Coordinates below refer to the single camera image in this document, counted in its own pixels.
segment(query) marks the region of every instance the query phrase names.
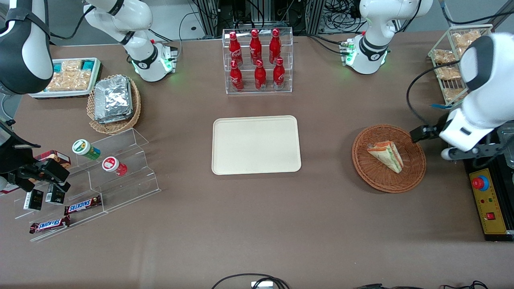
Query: small black box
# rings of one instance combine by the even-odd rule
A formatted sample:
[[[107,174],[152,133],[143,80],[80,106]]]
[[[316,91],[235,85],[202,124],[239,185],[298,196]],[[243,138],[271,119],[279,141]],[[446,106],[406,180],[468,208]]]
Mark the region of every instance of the small black box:
[[[27,192],[23,209],[29,211],[41,211],[41,205],[43,204],[43,194],[44,193],[39,190],[32,190]]]
[[[64,203],[64,192],[61,191],[55,184],[48,185],[48,192],[46,193],[45,202],[62,205]]]

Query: tabletop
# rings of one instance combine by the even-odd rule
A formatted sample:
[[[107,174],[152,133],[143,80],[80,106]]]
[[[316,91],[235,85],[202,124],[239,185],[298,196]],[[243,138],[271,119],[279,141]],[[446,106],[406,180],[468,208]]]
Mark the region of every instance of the tabletop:
[[[442,34],[399,33],[373,75],[296,37],[293,92],[236,97],[225,93],[220,41],[184,42],[177,73],[156,83],[136,75],[120,45],[52,47],[54,58],[97,57],[103,77],[134,79],[142,101],[135,128],[150,142],[143,148],[162,191],[40,243],[30,243],[26,224],[14,220],[13,200],[23,192],[0,197],[0,287],[200,289],[227,275],[265,273],[296,289],[437,288],[475,279],[512,288],[512,244],[483,241],[469,179],[461,162],[441,159],[441,140],[421,143],[427,172],[406,193],[371,188],[352,164],[351,146],[364,128],[421,125],[405,92],[430,67],[427,52]],[[442,101],[433,74],[411,97],[430,120],[443,113],[429,107]],[[43,146],[35,154],[71,155],[76,139],[105,137],[89,127],[85,108],[84,98],[24,96],[15,129]],[[212,173],[216,119],[273,115],[298,120],[298,172]],[[221,287],[249,288],[252,280]]]

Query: coca-cola bottle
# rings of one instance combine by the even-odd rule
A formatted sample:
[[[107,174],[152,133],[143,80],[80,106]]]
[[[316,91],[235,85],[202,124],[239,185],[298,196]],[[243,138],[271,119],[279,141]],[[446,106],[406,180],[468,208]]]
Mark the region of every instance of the coca-cola bottle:
[[[243,85],[243,75],[241,74],[241,70],[239,70],[235,60],[230,62],[230,67],[232,68],[230,71],[230,80],[232,81],[232,86],[234,86],[235,90],[240,93],[245,88]]]
[[[259,40],[259,31],[252,29],[252,40],[250,41],[250,55],[252,57],[252,63],[257,65],[257,60],[262,59],[262,44]]]
[[[263,92],[266,90],[266,70],[264,69],[264,62],[262,59],[256,61],[257,68],[255,69],[255,88]]]
[[[276,91],[280,91],[284,88],[284,59],[277,57],[277,65],[273,69],[273,88]]]
[[[275,64],[277,62],[277,57],[280,57],[280,49],[282,48],[282,43],[280,43],[280,30],[277,28],[273,29],[271,32],[271,41],[269,42],[269,63]]]
[[[235,34],[235,31],[232,31],[229,35],[230,44],[228,50],[230,51],[230,58],[236,61],[238,67],[241,67],[243,66],[243,54],[241,53],[241,45],[237,41],[237,34]]]

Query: aluminum foil package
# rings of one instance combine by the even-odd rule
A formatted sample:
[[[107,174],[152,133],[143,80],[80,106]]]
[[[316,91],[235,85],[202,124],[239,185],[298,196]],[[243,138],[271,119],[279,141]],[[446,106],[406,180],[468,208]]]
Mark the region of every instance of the aluminum foil package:
[[[133,115],[130,80],[123,75],[95,85],[95,120],[101,124],[130,119]]]

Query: snickers bar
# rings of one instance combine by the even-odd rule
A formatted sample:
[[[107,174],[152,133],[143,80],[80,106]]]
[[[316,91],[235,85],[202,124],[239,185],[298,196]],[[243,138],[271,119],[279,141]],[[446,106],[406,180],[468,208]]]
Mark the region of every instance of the snickers bar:
[[[44,223],[33,223],[32,226],[30,226],[29,233],[34,234],[34,233],[39,233],[44,230],[53,230],[53,229],[57,229],[59,227],[64,227],[64,226],[68,227],[69,223],[70,223],[69,216],[66,216],[62,219],[57,219],[57,220],[48,221],[48,222],[44,222]]]
[[[102,204],[102,196],[98,195],[94,198],[90,198],[83,202],[71,205],[69,207],[64,207],[64,215],[69,215],[71,213],[75,213],[81,210],[85,210],[89,207],[94,207]]]

